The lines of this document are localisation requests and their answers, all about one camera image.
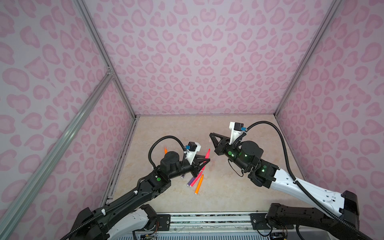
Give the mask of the small pink pen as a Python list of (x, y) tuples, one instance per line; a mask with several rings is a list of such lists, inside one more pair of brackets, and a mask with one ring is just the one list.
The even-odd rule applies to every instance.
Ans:
[(209, 149), (205, 155), (205, 159), (209, 159), (210, 158), (210, 152), (211, 152), (211, 149)]

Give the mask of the orange pen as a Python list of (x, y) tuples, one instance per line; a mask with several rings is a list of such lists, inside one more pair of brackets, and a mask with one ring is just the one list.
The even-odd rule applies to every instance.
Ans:
[(195, 190), (195, 195), (197, 195), (197, 194), (199, 193), (199, 190), (200, 190), (200, 188), (201, 188), (203, 179), (204, 179), (204, 175), (201, 175), (201, 177), (199, 178), (199, 181), (198, 181), (197, 188), (196, 188), (196, 190)]

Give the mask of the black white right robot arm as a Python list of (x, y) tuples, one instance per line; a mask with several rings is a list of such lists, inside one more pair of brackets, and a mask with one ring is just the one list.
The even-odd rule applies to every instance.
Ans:
[(266, 215), (270, 226), (301, 225), (329, 232), (340, 240), (357, 240), (360, 228), (358, 197), (350, 191), (327, 190), (296, 178), (292, 173), (262, 159), (264, 151), (253, 141), (237, 144), (230, 137), (211, 133), (215, 153), (230, 163), (258, 187), (277, 190), (310, 205), (308, 208), (271, 204)]

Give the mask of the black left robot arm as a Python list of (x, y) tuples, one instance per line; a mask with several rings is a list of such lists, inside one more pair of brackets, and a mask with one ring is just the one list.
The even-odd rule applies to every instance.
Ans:
[(112, 238), (112, 227), (144, 203), (156, 198), (171, 186), (171, 179), (186, 173), (196, 177), (211, 160), (198, 155), (191, 164), (179, 160), (179, 154), (168, 152), (159, 166), (138, 180), (136, 188), (110, 204), (94, 211), (82, 210), (71, 231), (63, 240), (107, 240)]

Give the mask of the purple pen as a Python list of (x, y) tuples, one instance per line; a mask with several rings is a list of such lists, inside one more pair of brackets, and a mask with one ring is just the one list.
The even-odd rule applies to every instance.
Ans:
[(194, 182), (196, 178), (192, 178), (188, 183), (187, 186), (190, 187)]

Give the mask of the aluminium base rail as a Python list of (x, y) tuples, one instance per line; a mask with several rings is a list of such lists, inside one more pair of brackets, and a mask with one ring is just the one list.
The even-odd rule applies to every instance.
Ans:
[(89, 240), (332, 240), (324, 230), (305, 226), (271, 228), (264, 212), (128, 214), (106, 234)]

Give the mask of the aluminium corner post right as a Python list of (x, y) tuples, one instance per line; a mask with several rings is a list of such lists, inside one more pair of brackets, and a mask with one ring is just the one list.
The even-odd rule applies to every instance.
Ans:
[(325, 33), (327, 32), (328, 28), (331, 26), (331, 24), (332, 24), (334, 18), (336, 17), (339, 9), (343, 5), (343, 2), (344, 1), (342, 1), (342, 0), (333, 0), (331, 2), (331, 5), (330, 5), (328, 11), (326, 12), (323, 20), (321, 21), (321, 24), (319, 25), (318, 30), (316, 31), (313, 39), (311, 40), (310, 45), (303, 56), (303, 59), (300, 61), (300, 64), (298, 65), (298, 68), (295, 71), (290, 83), (288, 84), (288, 87), (287, 87), (286, 91), (284, 92), (283, 97), (282, 97), (282, 99), (281, 99), (281, 101), (280, 101), (280, 103), (279, 103), (279, 105), (278, 105), (278, 107), (274, 113), (274, 116), (276, 119), (282, 113), (283, 107), (286, 104), (286, 102), (288, 101), (290, 94), (293, 92), (294, 87), (296, 86), (296, 84), (300, 80), (306, 66), (311, 61), (312, 56), (315, 54), (315, 51), (316, 51), (318, 45), (320, 44), (320, 42), (321, 42), (322, 38), (324, 37)]

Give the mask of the aluminium corner post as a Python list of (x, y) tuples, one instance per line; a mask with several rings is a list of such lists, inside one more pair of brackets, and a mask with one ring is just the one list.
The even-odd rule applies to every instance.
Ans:
[(303, 59), (300, 61), (300, 64), (298, 65), (298, 68), (295, 71), (290, 83), (288, 84), (288, 87), (287, 87), (286, 91), (284, 92), (283, 97), (282, 97), (282, 99), (281, 99), (281, 101), (280, 101), (280, 103), (279, 103), (279, 105), (278, 105), (278, 107), (274, 113), (274, 116), (276, 119), (282, 113), (283, 107), (286, 104), (286, 102), (288, 101), (290, 94), (293, 92), (294, 87), (296, 86), (296, 84), (300, 80), (306, 66), (311, 61), (312, 56), (315, 54), (315, 51), (316, 51), (318, 45), (320, 44), (320, 42), (321, 42), (322, 38), (324, 37), (325, 33), (327, 32), (328, 28), (331, 26), (331, 24), (332, 24), (334, 18), (336, 17), (339, 9), (343, 5), (343, 2), (344, 1), (342, 1), (342, 0), (333, 0), (331, 2), (331, 5), (330, 5), (328, 11), (326, 12), (323, 20), (321, 21), (321, 24), (319, 25), (318, 30), (316, 31), (313, 39), (311, 40), (310, 45), (303, 56)]
[(78, 13), (80, 14), (81, 18), (84, 21), (85, 27), (90, 33), (90, 36), (92, 40), (94, 41), (94, 44), (106, 66), (108, 69), (108, 73), (112, 76), (112, 80), (117, 87), (118, 93), (123, 99), (123, 103), (126, 106), (127, 110), (130, 113), (130, 116), (135, 120), (137, 118), (137, 115), (134, 113), (133, 107), (128, 99), (128, 95), (125, 92), (123, 88), (123, 84), (120, 81), (120, 78), (117, 75), (117, 72), (113, 66), (113, 63), (111, 61), (111, 58), (107, 52), (107, 49), (105, 47), (105, 44), (103, 43), (103, 40), (96, 28), (96, 24), (91, 16), (91, 13), (88, 9), (88, 6), (85, 1), (83, 0), (74, 0), (73, 4), (76, 6)]

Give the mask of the aluminium corner post left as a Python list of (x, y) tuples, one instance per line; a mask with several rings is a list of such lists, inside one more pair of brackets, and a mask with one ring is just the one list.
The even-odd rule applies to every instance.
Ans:
[(107, 52), (107, 49), (105, 47), (105, 44), (103, 43), (103, 40), (96, 28), (96, 24), (91, 16), (91, 13), (88, 9), (88, 6), (85, 1), (83, 0), (74, 0), (73, 4), (76, 6), (78, 13), (80, 14), (81, 18), (84, 21), (85, 27), (90, 33), (90, 36), (92, 40), (94, 41), (94, 44), (106, 66), (108, 69), (108, 73), (112, 76), (112, 80), (117, 87), (118, 93), (123, 99), (123, 103), (126, 106), (127, 110), (130, 113), (130, 116), (135, 120), (137, 118), (137, 115), (134, 113), (133, 107), (128, 99), (128, 95), (125, 92), (123, 88), (123, 84), (120, 81), (120, 78), (117, 75), (117, 72), (113, 66), (113, 63), (111, 61), (111, 58)]

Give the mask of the aluminium diagonal wall bar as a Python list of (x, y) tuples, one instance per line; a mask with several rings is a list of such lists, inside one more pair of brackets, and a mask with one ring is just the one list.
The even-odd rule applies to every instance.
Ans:
[(77, 115), (70, 122), (59, 140), (51, 148), (51, 151), (43, 159), (43, 162), (37, 168), (35, 173), (27, 181), (19, 195), (12, 202), (1, 220), (2, 240), (10, 238), (113, 78), (113, 73), (109, 73), (104, 76), (102, 81), (80, 108)]

